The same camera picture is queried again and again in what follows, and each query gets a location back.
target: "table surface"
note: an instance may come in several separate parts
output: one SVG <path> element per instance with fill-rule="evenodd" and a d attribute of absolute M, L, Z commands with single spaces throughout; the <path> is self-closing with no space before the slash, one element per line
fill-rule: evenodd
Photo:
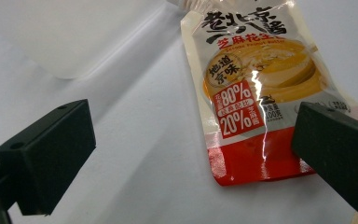
<path fill-rule="evenodd" d="M 336 84 L 358 101 L 358 2 L 298 0 Z M 98 75 L 53 77 L 0 36 L 0 145 L 50 110 L 89 99 L 97 148 L 53 214 L 14 223 L 351 223 L 317 175 L 222 188 L 211 175 L 184 17 L 163 2 Z"/>

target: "product image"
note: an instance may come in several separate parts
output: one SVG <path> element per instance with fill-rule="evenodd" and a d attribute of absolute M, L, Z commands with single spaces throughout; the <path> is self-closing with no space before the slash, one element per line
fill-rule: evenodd
<path fill-rule="evenodd" d="M 222 186 L 314 171 L 291 149 L 301 102 L 358 120 L 293 0 L 175 1 L 213 177 Z"/>

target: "white surface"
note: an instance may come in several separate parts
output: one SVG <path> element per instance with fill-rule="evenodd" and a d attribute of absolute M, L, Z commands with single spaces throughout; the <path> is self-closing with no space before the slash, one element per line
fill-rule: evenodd
<path fill-rule="evenodd" d="M 358 100 L 358 3 L 299 0 L 333 78 Z M 0 36 L 0 144 L 88 98 L 97 148 L 50 217 L 14 223 L 351 223 L 317 175 L 221 188 L 213 180 L 179 22 L 166 3 L 98 76 L 61 80 Z"/>
<path fill-rule="evenodd" d="M 0 0 L 0 34 L 53 76 L 95 72 L 164 0 Z"/>

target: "food package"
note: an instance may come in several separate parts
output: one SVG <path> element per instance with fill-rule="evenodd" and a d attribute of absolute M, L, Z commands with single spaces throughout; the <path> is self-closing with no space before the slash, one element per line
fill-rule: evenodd
<path fill-rule="evenodd" d="M 294 0 L 179 0 L 213 177 L 222 186 L 313 174 L 291 150 L 301 102 L 358 119 Z"/>

